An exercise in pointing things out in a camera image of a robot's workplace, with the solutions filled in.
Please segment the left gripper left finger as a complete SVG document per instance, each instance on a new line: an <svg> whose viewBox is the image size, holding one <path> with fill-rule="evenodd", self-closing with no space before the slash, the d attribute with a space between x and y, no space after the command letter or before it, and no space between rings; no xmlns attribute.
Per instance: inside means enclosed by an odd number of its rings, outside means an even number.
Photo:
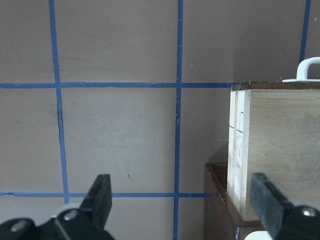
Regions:
<svg viewBox="0 0 320 240"><path fill-rule="evenodd" d="M2 240L112 240L105 225L112 208L109 174L96 177L79 207L69 207L47 222L13 218L0 225Z"/></svg>

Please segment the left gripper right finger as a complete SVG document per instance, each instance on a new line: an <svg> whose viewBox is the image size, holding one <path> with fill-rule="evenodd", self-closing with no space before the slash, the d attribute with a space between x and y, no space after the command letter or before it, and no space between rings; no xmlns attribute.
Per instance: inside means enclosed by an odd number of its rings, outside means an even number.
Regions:
<svg viewBox="0 0 320 240"><path fill-rule="evenodd" d="M320 238L320 211L293 204L262 172L251 175L250 204L272 240Z"/></svg>

